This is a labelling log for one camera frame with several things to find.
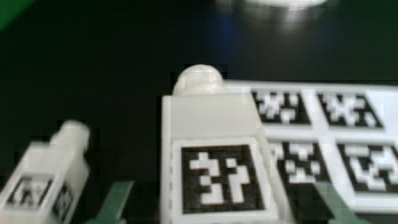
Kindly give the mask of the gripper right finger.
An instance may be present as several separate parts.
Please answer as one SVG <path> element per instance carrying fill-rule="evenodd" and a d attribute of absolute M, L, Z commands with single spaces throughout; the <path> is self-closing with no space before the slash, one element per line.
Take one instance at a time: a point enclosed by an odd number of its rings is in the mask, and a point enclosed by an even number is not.
<path fill-rule="evenodd" d="M 328 183 L 295 186 L 295 219 L 296 224 L 371 224 L 351 212 Z"/>

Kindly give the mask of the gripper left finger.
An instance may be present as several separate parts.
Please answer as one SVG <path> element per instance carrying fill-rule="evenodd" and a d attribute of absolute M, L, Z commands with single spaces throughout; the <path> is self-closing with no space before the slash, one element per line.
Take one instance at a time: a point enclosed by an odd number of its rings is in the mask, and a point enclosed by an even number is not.
<path fill-rule="evenodd" d="M 133 184 L 133 181 L 122 181 L 112 184 L 97 215 L 85 221 L 83 224 L 126 224 L 122 211 Z"/>

